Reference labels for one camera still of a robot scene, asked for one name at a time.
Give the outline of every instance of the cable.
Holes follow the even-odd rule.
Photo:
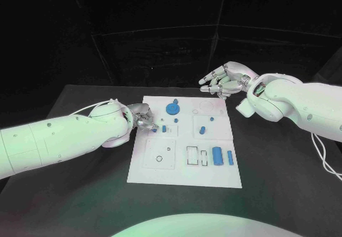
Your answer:
[[[73,112],[70,115],[73,115],[75,113],[81,112],[82,110],[91,108],[92,106],[95,106],[95,107],[99,106],[101,104],[104,104],[104,103],[106,103],[106,102],[109,102],[109,101],[111,101],[111,100],[106,100],[106,101],[102,101],[102,102],[99,102],[99,103],[96,103],[96,104],[94,104],[94,105],[86,106],[85,108],[82,108],[81,110],[78,110],[76,112]]]
[[[320,145],[322,145],[322,147],[323,147],[323,155],[320,154],[320,151],[319,151],[319,148],[317,148],[317,145],[316,145],[316,142],[314,142],[313,135],[314,135],[314,137],[317,138],[317,140],[319,140],[319,142],[320,142]],[[313,142],[313,145],[314,145],[314,147],[316,147],[316,150],[317,150],[317,153],[319,153],[319,157],[320,157],[320,159],[322,159],[322,161],[323,161],[323,168],[324,168],[324,170],[326,170],[329,173],[334,174],[336,177],[337,177],[337,178],[340,179],[340,181],[342,181],[342,177],[340,177],[342,174],[336,173],[334,170],[332,169],[332,167],[329,166],[329,164],[326,163],[326,147],[324,147],[323,142],[320,141],[317,135],[313,134],[313,133],[311,133],[311,142]]]

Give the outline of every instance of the white foam board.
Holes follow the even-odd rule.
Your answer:
[[[180,107],[177,115],[166,113],[173,99]],[[225,101],[219,98],[144,96],[143,103],[150,105],[160,128],[156,133],[137,130],[127,182],[242,188]],[[202,126],[206,127],[203,135],[199,134]],[[212,147],[222,149],[220,166],[213,165]],[[233,165],[228,163],[228,151]]]

